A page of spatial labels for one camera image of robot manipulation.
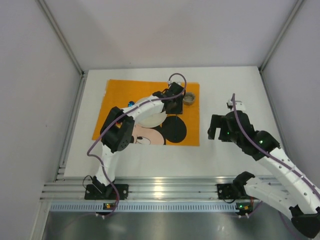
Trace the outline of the speckled ceramic cup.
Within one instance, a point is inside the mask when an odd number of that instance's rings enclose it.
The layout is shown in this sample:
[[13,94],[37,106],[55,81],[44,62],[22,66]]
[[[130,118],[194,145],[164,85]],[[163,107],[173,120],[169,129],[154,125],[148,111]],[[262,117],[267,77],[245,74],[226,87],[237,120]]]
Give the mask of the speckled ceramic cup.
[[193,92],[186,92],[182,101],[184,105],[191,106],[196,101],[196,95]]

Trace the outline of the orange cartoon mouse placemat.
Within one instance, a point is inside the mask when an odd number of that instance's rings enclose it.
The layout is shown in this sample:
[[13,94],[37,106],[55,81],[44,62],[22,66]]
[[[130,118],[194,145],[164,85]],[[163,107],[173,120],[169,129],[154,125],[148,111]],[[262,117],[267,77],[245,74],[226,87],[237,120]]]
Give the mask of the orange cartoon mouse placemat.
[[[157,91],[168,87],[166,82],[133,81],[110,79],[107,81],[102,104],[92,139],[95,141],[100,136],[101,128],[113,107],[126,108],[129,101],[135,103]],[[176,114],[167,114],[161,125],[152,128],[136,124],[133,129],[131,142],[143,145],[174,145],[174,146],[199,146],[200,145],[200,85],[195,82],[187,84],[187,92],[195,94],[193,105],[183,105],[183,113],[177,118],[177,138],[174,140]]]

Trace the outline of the cream round plate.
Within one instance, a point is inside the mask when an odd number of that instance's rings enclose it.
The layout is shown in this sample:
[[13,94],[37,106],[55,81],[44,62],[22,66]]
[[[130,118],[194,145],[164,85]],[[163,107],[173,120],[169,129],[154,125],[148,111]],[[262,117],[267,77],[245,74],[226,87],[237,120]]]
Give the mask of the cream round plate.
[[144,128],[154,128],[161,125],[167,117],[164,103],[158,97],[149,96],[138,100],[132,117],[137,125]]

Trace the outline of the blue spoon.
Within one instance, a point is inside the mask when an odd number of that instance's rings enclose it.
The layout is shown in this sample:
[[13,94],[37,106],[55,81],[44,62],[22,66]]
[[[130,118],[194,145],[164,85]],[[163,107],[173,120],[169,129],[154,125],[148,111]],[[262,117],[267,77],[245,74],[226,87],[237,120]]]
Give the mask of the blue spoon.
[[131,108],[131,107],[133,107],[134,105],[135,105],[135,102],[134,102],[134,101],[129,101],[127,107],[128,107],[128,108]]

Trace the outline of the blue fork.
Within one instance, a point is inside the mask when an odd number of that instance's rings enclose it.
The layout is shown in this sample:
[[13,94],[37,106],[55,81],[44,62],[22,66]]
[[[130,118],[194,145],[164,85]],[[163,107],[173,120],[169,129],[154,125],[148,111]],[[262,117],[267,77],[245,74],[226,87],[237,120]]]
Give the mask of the blue fork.
[[177,125],[178,125],[178,114],[175,115],[175,122],[174,122],[174,142],[177,142]]

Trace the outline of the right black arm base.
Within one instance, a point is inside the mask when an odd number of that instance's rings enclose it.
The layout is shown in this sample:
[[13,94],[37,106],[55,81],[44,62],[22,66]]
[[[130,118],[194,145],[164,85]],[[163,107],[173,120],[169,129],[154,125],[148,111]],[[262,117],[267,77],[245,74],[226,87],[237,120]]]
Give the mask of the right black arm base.
[[238,200],[256,200],[255,197],[246,194],[243,186],[237,186],[233,183],[219,183],[216,187],[218,199],[226,203],[233,203]]

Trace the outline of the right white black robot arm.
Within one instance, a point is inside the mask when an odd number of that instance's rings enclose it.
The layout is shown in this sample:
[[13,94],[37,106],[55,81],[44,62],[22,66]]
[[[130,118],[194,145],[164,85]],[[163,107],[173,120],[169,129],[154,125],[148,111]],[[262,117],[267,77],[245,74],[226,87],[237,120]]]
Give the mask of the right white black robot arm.
[[320,190],[290,160],[280,143],[269,132],[254,129],[248,115],[241,110],[212,115],[208,139],[213,140],[217,130],[220,130],[220,141],[236,144],[286,190],[275,189],[244,171],[232,181],[232,198],[259,199],[289,218],[302,235],[315,238],[320,232]]

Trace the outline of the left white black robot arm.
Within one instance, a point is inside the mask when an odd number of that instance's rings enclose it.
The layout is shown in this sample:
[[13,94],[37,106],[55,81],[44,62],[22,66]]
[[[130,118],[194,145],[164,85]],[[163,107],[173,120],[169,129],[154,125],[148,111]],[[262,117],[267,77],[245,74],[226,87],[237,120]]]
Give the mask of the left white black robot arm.
[[168,89],[154,92],[140,104],[131,107],[113,107],[100,130],[100,135],[87,151],[87,156],[100,162],[100,167],[92,177],[92,185],[100,194],[106,194],[109,186],[115,189],[113,180],[107,175],[116,152],[123,151],[131,142],[136,123],[154,114],[169,111],[176,107],[179,98],[186,92],[186,86],[173,82]]

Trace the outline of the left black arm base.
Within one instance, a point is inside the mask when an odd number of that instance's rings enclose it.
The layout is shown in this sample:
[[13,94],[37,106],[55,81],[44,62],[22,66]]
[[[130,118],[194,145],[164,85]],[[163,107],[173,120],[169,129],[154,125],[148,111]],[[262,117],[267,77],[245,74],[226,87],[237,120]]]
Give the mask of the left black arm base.
[[[128,184],[115,184],[116,189],[119,193],[119,199],[125,200],[129,194],[129,185]],[[117,200],[117,193],[111,185],[108,185],[102,190],[98,190],[93,184],[88,184],[86,186],[85,200]]]

